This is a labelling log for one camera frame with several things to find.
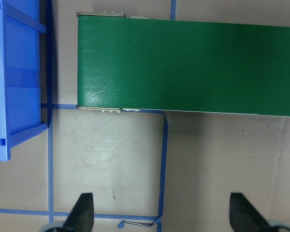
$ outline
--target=gray floor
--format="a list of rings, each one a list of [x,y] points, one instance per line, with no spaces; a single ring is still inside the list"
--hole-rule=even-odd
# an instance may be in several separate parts
[[[77,11],[169,19],[171,7],[170,0],[53,4],[58,54],[54,103],[64,104],[76,104]],[[290,0],[177,0],[176,19],[290,26]],[[167,116],[163,231],[231,232],[232,191],[243,192],[267,219],[290,223],[290,118],[183,112]],[[98,214],[157,214],[161,115],[54,110],[53,117],[56,211],[69,211],[81,192],[93,191]],[[43,132],[13,148],[11,161],[0,163],[0,208],[46,211],[47,181]],[[45,216],[0,214],[0,232],[38,231],[47,222]],[[97,219],[94,231],[118,231],[117,223]]]

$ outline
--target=green surface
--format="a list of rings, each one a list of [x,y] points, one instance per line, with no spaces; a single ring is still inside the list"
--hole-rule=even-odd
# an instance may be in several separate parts
[[[81,15],[78,105],[290,116],[290,28]]]

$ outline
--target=black object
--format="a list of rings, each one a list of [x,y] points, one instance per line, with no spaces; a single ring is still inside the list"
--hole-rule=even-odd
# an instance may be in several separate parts
[[[82,193],[63,226],[48,229],[46,232],[91,232],[93,215],[92,193]]]
[[[234,232],[290,232],[286,226],[271,226],[242,193],[231,193],[230,225]]]

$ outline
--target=blue bin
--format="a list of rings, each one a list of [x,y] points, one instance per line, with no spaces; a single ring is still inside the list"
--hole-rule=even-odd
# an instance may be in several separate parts
[[[39,0],[0,0],[0,161],[41,123]]]

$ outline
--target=blue plastic bin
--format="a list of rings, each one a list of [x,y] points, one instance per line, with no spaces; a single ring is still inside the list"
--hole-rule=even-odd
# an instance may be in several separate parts
[[[41,123],[39,0],[0,0],[0,161]]]

